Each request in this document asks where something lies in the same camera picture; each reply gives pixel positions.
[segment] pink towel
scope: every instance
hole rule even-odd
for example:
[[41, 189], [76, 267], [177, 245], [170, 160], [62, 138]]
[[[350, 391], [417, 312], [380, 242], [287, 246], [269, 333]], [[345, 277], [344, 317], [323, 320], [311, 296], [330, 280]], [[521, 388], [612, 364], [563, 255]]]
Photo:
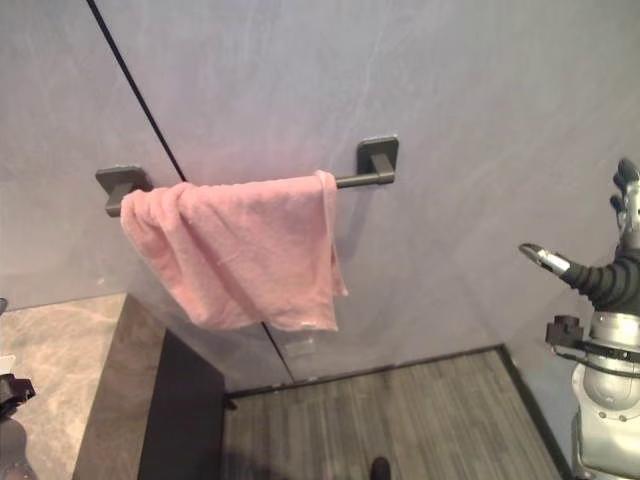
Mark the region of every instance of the pink towel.
[[122, 201], [138, 253], [193, 323], [233, 329], [337, 330], [347, 295], [333, 243], [336, 182], [313, 176], [198, 187], [181, 183]]

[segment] dark metal towel bar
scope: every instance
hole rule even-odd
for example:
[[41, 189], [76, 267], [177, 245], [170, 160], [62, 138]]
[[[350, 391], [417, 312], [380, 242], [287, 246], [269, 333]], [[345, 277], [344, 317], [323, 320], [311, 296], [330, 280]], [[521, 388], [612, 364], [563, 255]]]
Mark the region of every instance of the dark metal towel bar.
[[[357, 150], [357, 175], [336, 178], [338, 188], [384, 185], [395, 180], [399, 142], [396, 137], [373, 138], [360, 142]], [[123, 197], [134, 190], [153, 188], [140, 167], [111, 167], [96, 172], [96, 179], [109, 195], [105, 207], [110, 217], [120, 216]]]

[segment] gray wooden floor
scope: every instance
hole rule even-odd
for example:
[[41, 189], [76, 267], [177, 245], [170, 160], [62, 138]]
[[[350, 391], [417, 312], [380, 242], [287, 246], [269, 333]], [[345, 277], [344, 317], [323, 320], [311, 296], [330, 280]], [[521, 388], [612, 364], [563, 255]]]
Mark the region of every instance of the gray wooden floor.
[[238, 399], [223, 478], [560, 479], [495, 351]]

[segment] black shoe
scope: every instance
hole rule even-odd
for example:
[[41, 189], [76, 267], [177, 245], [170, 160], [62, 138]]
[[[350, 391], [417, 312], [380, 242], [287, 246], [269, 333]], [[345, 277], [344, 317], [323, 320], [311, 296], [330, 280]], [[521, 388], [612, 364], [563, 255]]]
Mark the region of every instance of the black shoe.
[[376, 458], [371, 464], [369, 480], [391, 480], [391, 465], [384, 457]]

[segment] gray wall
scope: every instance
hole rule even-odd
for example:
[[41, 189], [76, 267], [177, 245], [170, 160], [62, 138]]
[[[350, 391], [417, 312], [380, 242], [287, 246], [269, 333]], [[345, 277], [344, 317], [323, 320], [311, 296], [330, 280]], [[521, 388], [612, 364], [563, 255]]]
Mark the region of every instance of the gray wall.
[[207, 339], [229, 388], [287, 381], [260, 327], [211, 339], [156, 301], [94, 178], [116, 164], [143, 166], [156, 186], [179, 181], [87, 4], [1, 2], [0, 296], [17, 309], [129, 290], [199, 351]]
[[350, 173], [360, 139], [399, 136], [395, 185], [340, 192], [340, 332], [273, 332], [295, 378], [507, 341], [568, 447], [569, 365], [541, 339], [576, 300], [516, 246], [615, 244], [640, 3], [99, 4], [193, 182]]

